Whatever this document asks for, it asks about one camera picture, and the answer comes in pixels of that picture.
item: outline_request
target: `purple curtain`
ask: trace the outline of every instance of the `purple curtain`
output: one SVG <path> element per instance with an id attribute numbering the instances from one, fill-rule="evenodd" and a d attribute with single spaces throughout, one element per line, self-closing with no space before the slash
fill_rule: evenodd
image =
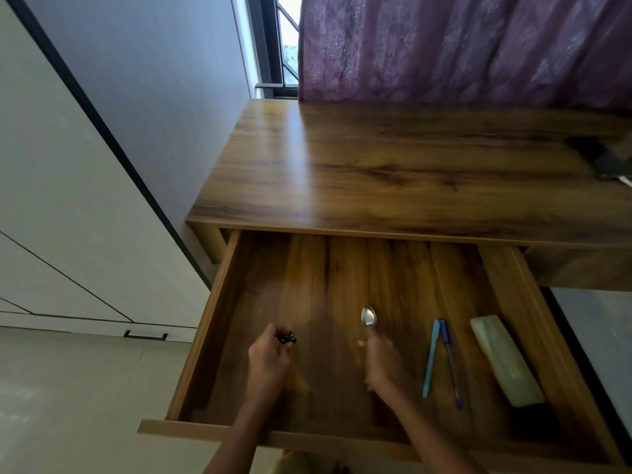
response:
<path id="1" fill-rule="evenodd" d="M 632 108 L 632 0 L 303 0 L 299 98 Z"/>

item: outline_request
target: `spoon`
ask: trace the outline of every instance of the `spoon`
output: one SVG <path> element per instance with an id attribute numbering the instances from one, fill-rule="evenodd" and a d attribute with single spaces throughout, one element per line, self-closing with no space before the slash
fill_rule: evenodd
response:
<path id="1" fill-rule="evenodd" d="M 377 324 L 377 315 L 371 306 L 364 306 L 360 319 L 367 326 L 375 326 Z"/>

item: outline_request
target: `white wall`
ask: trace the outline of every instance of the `white wall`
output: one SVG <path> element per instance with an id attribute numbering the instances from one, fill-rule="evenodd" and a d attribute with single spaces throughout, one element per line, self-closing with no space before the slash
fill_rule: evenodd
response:
<path id="1" fill-rule="evenodd" d="M 216 443 L 135 433 L 164 418 L 189 347 L 0 328 L 0 472 L 201 474 Z M 258 449 L 251 473 L 278 456 Z"/>
<path id="2" fill-rule="evenodd" d="M 132 321 L 197 327 L 208 288 L 5 0 L 0 60 L 0 230 Z"/>
<path id="3" fill-rule="evenodd" d="M 171 224 L 248 102 L 231 0 L 25 0 Z"/>
<path id="4" fill-rule="evenodd" d="M 632 293 L 553 288 L 621 422 L 632 435 Z"/>

